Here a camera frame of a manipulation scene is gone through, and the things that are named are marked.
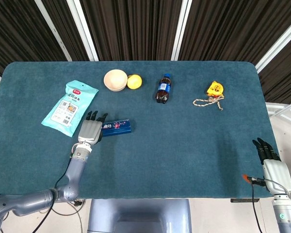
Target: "black curtain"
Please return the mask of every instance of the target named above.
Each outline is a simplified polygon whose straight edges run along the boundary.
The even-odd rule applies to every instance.
[[[77,26],[65,0],[42,0],[73,61],[89,61]]]
[[[182,0],[82,0],[99,60],[170,60]]]
[[[291,103],[291,41],[259,76],[267,102]]]
[[[193,0],[179,60],[256,63],[291,25],[291,0]]]
[[[14,61],[66,61],[33,0],[0,1],[0,75]]]

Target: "white bowl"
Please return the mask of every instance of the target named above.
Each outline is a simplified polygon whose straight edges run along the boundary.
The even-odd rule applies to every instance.
[[[127,84],[127,74],[120,69],[113,69],[103,78],[105,86],[111,91],[121,91]]]

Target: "table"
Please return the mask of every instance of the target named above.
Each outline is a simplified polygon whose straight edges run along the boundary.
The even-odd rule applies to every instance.
[[[140,74],[142,87],[111,92],[103,84],[111,69]],[[172,80],[165,105],[154,100],[164,73]],[[107,121],[129,118],[132,125],[132,133],[93,147],[80,198],[248,198],[251,186],[242,174],[263,176],[251,140],[261,137],[277,150],[251,63],[15,62],[0,84],[0,193],[48,189],[64,172],[81,125],[70,138],[41,121],[71,80],[99,89],[88,110],[109,113]],[[224,110],[193,106],[207,98],[213,80],[225,88]],[[256,188],[257,198],[268,196]]]

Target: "bottle label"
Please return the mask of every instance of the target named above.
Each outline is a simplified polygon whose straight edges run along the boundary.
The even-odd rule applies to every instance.
[[[168,93],[170,92],[170,85],[166,83],[161,83],[159,86],[159,90],[164,90],[167,91]]]

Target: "yellow toy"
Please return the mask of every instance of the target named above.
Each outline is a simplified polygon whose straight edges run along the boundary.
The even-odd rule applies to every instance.
[[[220,96],[223,94],[223,86],[217,81],[213,81],[210,87],[207,90],[208,96]]]
[[[222,84],[218,83],[217,81],[213,81],[207,90],[207,95],[209,96],[208,100],[195,99],[193,101],[193,104],[198,107],[204,107],[213,103],[217,103],[218,108],[222,111],[223,108],[221,107],[219,100],[224,99],[223,90],[224,89],[223,89]],[[209,103],[197,104],[196,101],[209,102]]]

